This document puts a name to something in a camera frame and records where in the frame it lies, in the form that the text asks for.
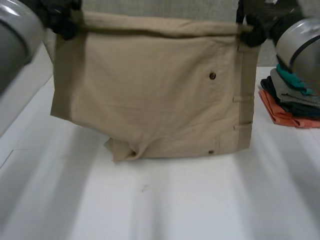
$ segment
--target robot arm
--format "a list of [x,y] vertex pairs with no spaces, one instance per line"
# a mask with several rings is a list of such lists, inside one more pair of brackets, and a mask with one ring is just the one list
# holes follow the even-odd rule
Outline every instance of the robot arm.
[[281,66],[320,95],[320,19],[305,18],[296,0],[240,0],[237,23],[253,31],[241,35],[250,47],[272,39]]
[[45,28],[65,40],[76,35],[71,9],[80,7],[80,0],[0,0],[0,95],[32,60]]

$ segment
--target folded towel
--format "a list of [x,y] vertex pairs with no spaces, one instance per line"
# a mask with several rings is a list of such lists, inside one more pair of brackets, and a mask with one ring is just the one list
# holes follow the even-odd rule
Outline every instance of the folded towel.
[[274,124],[303,129],[320,128],[318,120],[294,117],[286,112],[267,91],[260,90],[259,95]]
[[280,77],[276,69],[272,69],[270,75],[276,95],[282,103],[293,102],[320,108],[320,97],[303,95],[300,91],[291,89]]
[[308,88],[307,84],[301,81],[298,76],[283,70],[280,64],[276,66],[276,70],[282,79],[285,80],[285,82],[289,85],[289,87],[300,91],[303,95],[316,95],[314,91],[311,88]]

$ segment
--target beige trousers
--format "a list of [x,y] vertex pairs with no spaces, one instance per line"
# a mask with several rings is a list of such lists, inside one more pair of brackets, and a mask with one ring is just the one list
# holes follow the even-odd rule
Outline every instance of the beige trousers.
[[51,114],[111,137],[114,161],[250,144],[259,49],[233,23],[78,13],[57,41]]

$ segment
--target teal shirt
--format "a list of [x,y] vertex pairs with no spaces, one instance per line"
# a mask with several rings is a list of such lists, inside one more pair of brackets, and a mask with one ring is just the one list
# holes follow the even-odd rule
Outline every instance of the teal shirt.
[[283,70],[280,64],[276,66],[276,69],[282,79],[284,79],[289,85],[300,91],[303,95],[315,95],[314,91],[311,88],[308,88],[308,86],[295,74]]

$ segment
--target gray wall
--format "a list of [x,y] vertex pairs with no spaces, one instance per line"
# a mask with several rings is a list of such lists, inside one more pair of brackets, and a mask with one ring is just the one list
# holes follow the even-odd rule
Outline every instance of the gray wall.
[[[308,16],[320,18],[320,0],[299,0]],[[238,0],[83,0],[83,10],[166,18],[201,19],[234,22]],[[44,41],[54,58],[55,37],[50,31]],[[259,66],[275,66],[276,52],[267,41],[259,55]]]

